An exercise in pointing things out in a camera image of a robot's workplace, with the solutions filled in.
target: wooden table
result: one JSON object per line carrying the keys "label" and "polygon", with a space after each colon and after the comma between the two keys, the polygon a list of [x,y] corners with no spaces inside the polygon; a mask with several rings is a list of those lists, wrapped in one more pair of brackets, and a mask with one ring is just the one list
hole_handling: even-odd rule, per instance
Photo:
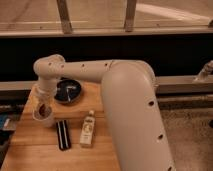
{"label": "wooden table", "polygon": [[[67,119],[72,148],[60,151],[55,128],[44,128],[32,119],[32,94],[25,105],[17,130],[4,160],[2,171],[119,171],[100,99],[100,86],[82,83],[81,97],[69,106],[53,102],[56,120]],[[93,148],[79,145],[83,118],[95,110]]]}

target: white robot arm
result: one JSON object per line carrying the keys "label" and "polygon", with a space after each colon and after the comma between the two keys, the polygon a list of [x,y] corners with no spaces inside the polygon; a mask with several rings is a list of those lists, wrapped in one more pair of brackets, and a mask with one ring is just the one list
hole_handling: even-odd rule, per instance
{"label": "white robot arm", "polygon": [[101,83],[107,123],[122,171],[174,171],[160,115],[152,68],[143,61],[67,63],[60,55],[38,59],[34,71],[41,100],[52,98],[60,77]]}

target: glass pane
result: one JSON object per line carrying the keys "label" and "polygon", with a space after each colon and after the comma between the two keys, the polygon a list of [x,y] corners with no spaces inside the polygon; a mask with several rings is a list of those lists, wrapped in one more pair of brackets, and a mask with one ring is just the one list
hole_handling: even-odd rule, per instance
{"label": "glass pane", "polygon": [[72,27],[123,28],[126,0],[67,0]]}
{"label": "glass pane", "polygon": [[138,0],[134,26],[199,26],[211,19],[212,0]]}
{"label": "glass pane", "polygon": [[55,0],[0,0],[0,30],[61,29]]}

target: black bowl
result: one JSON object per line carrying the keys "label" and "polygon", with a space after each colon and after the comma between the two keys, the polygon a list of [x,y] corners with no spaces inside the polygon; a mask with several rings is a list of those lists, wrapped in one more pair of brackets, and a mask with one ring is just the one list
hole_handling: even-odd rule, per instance
{"label": "black bowl", "polygon": [[57,84],[55,100],[67,104],[73,102],[81,93],[81,85],[76,80],[62,80]]}

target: floor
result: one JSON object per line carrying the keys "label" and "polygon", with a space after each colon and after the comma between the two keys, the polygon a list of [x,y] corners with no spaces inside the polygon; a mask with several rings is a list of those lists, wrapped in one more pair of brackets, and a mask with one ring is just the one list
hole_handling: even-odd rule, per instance
{"label": "floor", "polygon": [[[127,0],[67,0],[73,28],[122,28]],[[138,0],[135,27],[208,25],[212,0]],[[56,0],[0,0],[0,30],[57,30]]]}
{"label": "floor", "polygon": [[177,171],[212,171],[212,101],[178,97],[159,104]]}

